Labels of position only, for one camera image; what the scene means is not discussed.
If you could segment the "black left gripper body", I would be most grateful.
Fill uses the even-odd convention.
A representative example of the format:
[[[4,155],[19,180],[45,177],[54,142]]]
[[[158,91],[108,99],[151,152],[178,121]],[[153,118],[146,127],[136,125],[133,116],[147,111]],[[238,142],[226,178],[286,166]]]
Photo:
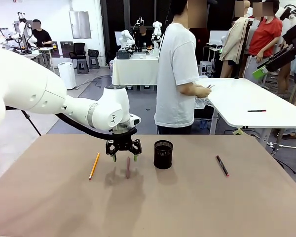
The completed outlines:
[[[111,152],[117,151],[130,151],[130,152],[137,152],[138,151],[138,144],[137,142],[132,140],[132,135],[137,133],[136,128],[131,128],[129,131],[125,133],[113,133],[112,134],[112,141],[113,141],[113,148],[110,149]]]

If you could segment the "person's right hand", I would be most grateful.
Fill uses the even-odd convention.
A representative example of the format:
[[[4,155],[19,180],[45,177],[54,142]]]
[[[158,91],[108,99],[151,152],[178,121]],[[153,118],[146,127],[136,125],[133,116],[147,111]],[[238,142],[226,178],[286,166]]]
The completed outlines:
[[[206,98],[212,92],[211,88],[196,85],[196,96],[198,98]]]

